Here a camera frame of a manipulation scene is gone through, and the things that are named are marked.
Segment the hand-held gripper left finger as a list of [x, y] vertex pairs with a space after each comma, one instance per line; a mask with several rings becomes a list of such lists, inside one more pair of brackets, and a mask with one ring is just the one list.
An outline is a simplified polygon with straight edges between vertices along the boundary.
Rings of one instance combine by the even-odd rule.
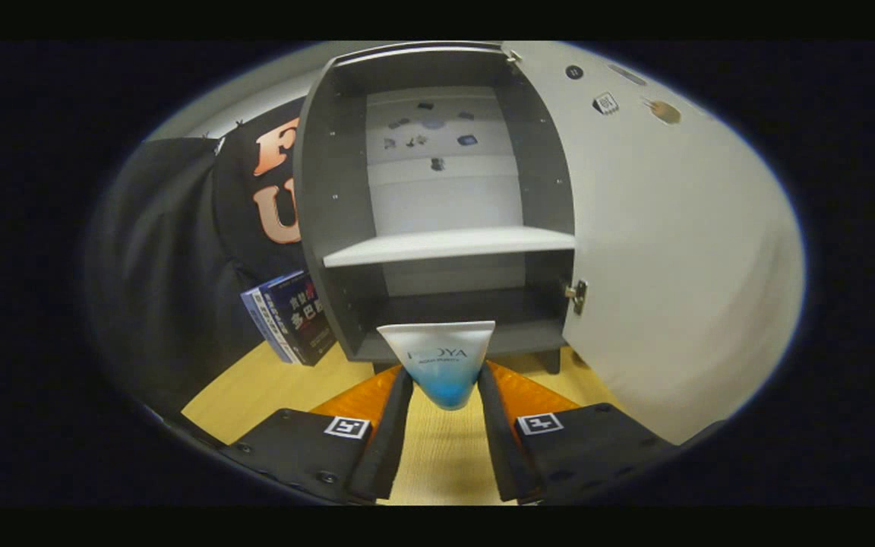
[[221, 453], [301, 498], [374, 504], [391, 495], [413, 391], [398, 365], [311, 411], [278, 409]]

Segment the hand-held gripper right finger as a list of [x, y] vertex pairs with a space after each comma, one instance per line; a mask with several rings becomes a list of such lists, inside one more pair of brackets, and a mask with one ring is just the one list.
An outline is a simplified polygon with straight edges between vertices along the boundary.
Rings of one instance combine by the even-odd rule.
[[502, 501], [600, 501], [681, 449], [614, 404], [581, 406], [491, 361], [477, 389]]

